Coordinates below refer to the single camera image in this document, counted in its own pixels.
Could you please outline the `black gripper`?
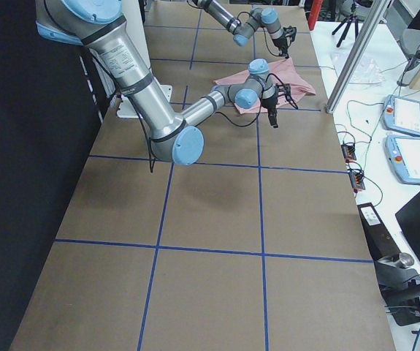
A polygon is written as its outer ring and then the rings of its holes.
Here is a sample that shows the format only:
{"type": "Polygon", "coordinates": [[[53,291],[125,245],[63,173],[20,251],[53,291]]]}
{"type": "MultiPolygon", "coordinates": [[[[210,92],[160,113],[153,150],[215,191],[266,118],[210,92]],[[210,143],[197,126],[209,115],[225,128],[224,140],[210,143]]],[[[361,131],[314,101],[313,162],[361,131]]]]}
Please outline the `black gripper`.
{"type": "Polygon", "coordinates": [[[275,32],[271,33],[271,39],[275,47],[278,49],[280,55],[285,59],[289,58],[289,47],[295,40],[297,35],[297,28],[295,26],[280,27],[275,32]]]}
{"type": "Polygon", "coordinates": [[[287,103],[291,102],[291,86],[288,83],[273,84],[263,93],[261,98],[261,106],[267,110],[269,123],[272,128],[278,128],[276,106],[279,98],[284,98],[287,103]]]}

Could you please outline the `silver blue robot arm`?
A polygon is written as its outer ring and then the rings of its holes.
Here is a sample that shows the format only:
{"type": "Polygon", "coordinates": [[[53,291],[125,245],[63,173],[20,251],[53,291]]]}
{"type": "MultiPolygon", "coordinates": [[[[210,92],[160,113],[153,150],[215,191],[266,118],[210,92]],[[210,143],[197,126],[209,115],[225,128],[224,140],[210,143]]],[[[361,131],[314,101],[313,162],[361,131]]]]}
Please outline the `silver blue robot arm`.
{"type": "Polygon", "coordinates": [[[289,58],[289,47],[295,40],[297,28],[282,26],[274,7],[255,7],[250,12],[245,12],[248,18],[243,22],[218,1],[190,1],[189,4],[209,14],[233,36],[234,42],[240,47],[245,46],[254,34],[262,29],[269,34],[273,45],[278,49],[278,53],[268,51],[275,57],[289,58]]]}
{"type": "Polygon", "coordinates": [[[212,91],[181,112],[175,112],[159,82],[126,32],[121,1],[36,1],[37,29],[45,39],[95,50],[147,126],[150,155],[177,165],[200,158],[204,136],[198,124],[227,102],[248,109],[256,102],[267,110],[270,125],[277,127],[279,97],[289,103],[289,85],[278,81],[266,60],[253,60],[243,83],[214,86],[212,91]]]}

